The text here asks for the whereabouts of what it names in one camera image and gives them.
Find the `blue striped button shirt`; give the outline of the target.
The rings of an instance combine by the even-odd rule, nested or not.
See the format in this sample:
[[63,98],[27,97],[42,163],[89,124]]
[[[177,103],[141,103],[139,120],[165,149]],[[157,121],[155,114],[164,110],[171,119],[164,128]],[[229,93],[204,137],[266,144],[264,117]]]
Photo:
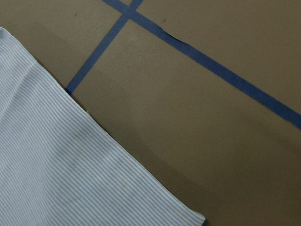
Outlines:
[[204,221],[1,28],[1,225],[200,226]]

